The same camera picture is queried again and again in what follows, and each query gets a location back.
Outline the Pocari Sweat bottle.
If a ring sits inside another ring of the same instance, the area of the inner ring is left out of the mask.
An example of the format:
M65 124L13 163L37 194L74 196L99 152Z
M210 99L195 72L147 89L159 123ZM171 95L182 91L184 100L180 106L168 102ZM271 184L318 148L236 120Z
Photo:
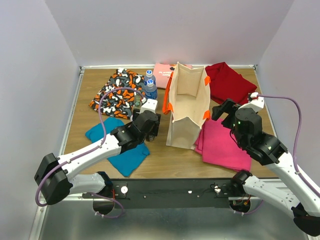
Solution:
M147 85L148 80L153 80L153 83L156 84L156 77L153 75L153 71L148 69L145 72L145 76L144 76L144 85Z
M152 79L148 79L145 86L145 95L148 99L157 100L158 98L158 89Z

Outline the green glass bottle front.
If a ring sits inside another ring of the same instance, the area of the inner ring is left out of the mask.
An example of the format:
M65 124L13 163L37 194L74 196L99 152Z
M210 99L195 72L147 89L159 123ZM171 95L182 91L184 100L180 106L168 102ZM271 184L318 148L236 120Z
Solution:
M135 97L134 97L135 102L142 102L144 100L145 96L141 92L135 91L134 93L135 93Z

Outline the beige canvas tote bag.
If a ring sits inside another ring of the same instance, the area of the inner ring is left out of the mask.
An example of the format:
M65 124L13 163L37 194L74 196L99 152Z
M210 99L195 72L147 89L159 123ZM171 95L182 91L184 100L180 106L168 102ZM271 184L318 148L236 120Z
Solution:
M204 67L177 63L164 93L162 112L170 115L166 145L193 149L205 121L211 117L211 79Z

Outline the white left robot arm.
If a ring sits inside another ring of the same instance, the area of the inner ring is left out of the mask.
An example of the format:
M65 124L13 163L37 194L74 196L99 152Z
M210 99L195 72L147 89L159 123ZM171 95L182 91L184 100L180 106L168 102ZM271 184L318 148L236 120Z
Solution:
M68 195L94 191L104 198L110 194L111 185L105 175L95 173L85 177L81 172L109 157L135 149L148 139L157 136L160 114L145 110L131 122L118 126L102 139L72 153L45 155L35 173L37 183L35 202L41 206L54 205Z

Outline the dark can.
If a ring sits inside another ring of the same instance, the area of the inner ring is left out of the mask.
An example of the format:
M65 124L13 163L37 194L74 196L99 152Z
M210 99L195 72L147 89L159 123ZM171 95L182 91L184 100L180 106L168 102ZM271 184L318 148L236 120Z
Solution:
M147 135L146 136L146 141L147 142L152 142L156 137L154 135Z

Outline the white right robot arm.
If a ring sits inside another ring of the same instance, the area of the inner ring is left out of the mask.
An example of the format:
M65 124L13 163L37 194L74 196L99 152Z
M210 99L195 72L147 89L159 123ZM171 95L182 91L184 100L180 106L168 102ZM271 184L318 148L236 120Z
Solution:
M263 132L262 118L258 114L264 108L264 98L251 97L244 105L230 98L212 108L212 120L226 113L222 126L230 129L237 146L252 159L275 173L291 191L282 191L240 170L230 181L228 189L235 196L248 194L260 198L288 214L304 233L320 235L320 188L295 163L287 147L274 135Z

